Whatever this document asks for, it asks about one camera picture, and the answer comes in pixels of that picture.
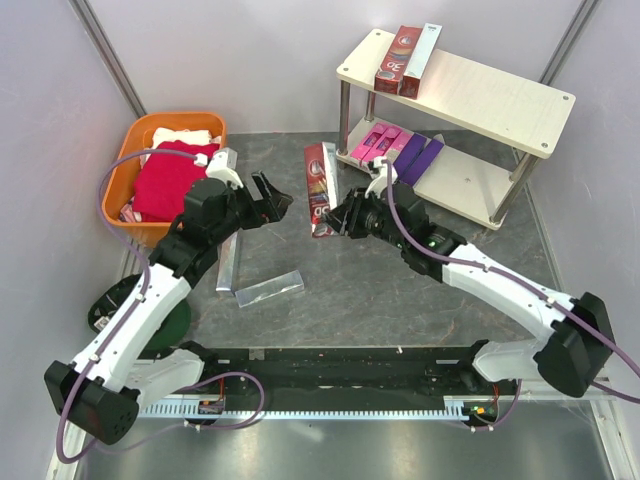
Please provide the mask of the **red 3D toothpaste box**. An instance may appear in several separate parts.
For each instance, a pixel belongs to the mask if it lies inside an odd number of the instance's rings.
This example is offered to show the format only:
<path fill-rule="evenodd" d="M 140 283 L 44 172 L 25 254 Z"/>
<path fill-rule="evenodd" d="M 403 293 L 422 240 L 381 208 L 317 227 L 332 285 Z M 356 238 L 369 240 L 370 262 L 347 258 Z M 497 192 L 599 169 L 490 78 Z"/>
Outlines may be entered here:
<path fill-rule="evenodd" d="M 417 40 L 401 80 L 399 95 L 416 99 L 428 61 L 437 45 L 442 26 L 426 23 Z"/>
<path fill-rule="evenodd" d="M 394 95 L 399 93 L 406 67 L 422 31 L 421 27 L 399 28 L 376 72 L 376 92 Z"/>
<path fill-rule="evenodd" d="M 305 147 L 304 163 L 311 236 L 323 238 L 335 235 L 334 230 L 324 220 L 324 215 L 338 206 L 335 144 L 321 142 Z"/>

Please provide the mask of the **silver toothpaste box small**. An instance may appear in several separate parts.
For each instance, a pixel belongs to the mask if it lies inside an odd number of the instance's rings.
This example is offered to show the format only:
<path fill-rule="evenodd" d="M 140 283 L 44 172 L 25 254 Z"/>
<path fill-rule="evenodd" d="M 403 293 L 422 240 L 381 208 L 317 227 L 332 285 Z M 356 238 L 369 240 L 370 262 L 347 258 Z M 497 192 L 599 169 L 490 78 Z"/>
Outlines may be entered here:
<path fill-rule="evenodd" d="M 240 238 L 236 232 L 226 239 L 221 247 L 218 261 L 216 292 L 221 295 L 233 295 L 240 259 Z"/>

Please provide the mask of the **silver toothpaste box long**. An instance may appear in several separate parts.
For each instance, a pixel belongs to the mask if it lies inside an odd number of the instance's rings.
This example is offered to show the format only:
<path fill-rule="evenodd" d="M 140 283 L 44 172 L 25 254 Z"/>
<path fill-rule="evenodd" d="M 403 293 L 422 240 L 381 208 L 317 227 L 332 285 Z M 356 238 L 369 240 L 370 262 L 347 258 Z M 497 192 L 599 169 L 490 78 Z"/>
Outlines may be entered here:
<path fill-rule="evenodd" d="M 259 302 L 285 293 L 297 293 L 305 288 L 298 270 L 265 280 L 249 287 L 237 290 L 235 298 L 240 308 L 249 307 Z"/>

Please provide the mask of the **pink toothpaste box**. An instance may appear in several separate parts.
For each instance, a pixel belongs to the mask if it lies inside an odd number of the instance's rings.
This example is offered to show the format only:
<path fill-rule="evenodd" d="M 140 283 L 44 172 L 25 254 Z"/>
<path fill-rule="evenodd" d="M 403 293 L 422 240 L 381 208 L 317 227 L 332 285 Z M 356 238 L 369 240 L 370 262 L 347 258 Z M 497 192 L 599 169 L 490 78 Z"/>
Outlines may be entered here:
<path fill-rule="evenodd" d="M 385 156 L 387 149 L 401 132 L 405 131 L 397 127 L 386 128 L 364 156 L 362 163 L 365 164 L 373 161 L 376 157 Z"/>
<path fill-rule="evenodd" d="M 401 132 L 387 149 L 385 153 L 386 159 L 391 163 L 394 163 L 411 138 L 412 134 Z"/>
<path fill-rule="evenodd" d="M 351 157 L 355 159 L 359 165 L 362 165 L 362 159 L 367 154 L 371 146 L 376 142 L 384 130 L 391 127 L 388 124 L 376 123 L 369 132 L 363 137 L 358 146 L 354 149 Z"/>

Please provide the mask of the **holographic purple toothpaste box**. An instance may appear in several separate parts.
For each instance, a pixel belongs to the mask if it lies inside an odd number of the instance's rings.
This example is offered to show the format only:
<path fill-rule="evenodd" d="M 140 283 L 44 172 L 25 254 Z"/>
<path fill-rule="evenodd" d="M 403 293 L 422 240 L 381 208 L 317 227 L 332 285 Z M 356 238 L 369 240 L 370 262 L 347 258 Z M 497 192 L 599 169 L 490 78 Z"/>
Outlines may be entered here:
<path fill-rule="evenodd" d="M 413 177 L 418 172 L 421 162 L 421 154 L 427 143 L 427 138 L 421 134 L 413 134 L 393 162 L 397 178 L 402 181 L 413 182 Z"/>

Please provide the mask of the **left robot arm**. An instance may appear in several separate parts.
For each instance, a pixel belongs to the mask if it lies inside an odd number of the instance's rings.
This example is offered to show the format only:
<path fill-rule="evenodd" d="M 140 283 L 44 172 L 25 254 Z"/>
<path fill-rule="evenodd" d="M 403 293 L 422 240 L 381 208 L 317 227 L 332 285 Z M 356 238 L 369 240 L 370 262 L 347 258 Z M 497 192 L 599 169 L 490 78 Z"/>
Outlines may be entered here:
<path fill-rule="evenodd" d="M 45 384 L 62 423 L 113 445 L 150 404 L 188 387 L 198 393 L 216 388 L 218 367 L 190 350 L 176 349 L 140 369 L 134 365 L 171 311 L 217 262 L 222 243 L 238 230 L 284 218 L 292 196 L 278 191 L 261 172 L 252 179 L 259 199 L 228 168 L 196 181 L 185 196 L 183 213 L 157 243 L 107 326 L 70 363 L 49 366 Z"/>

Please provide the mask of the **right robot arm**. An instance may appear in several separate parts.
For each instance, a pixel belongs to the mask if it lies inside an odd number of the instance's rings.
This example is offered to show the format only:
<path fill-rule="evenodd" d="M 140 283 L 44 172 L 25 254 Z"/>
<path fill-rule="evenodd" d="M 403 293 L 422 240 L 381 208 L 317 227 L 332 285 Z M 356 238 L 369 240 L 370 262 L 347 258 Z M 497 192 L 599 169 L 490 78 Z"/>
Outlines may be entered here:
<path fill-rule="evenodd" d="M 580 398 L 612 354 L 614 336 L 601 298 L 589 292 L 576 298 L 500 265 L 431 221 L 425 200 L 404 183 L 376 193 L 353 189 L 323 218 L 341 235 L 389 243 L 415 272 L 479 298 L 531 333 L 525 341 L 476 342 L 457 371 L 469 393 L 501 380 L 533 377 Z"/>

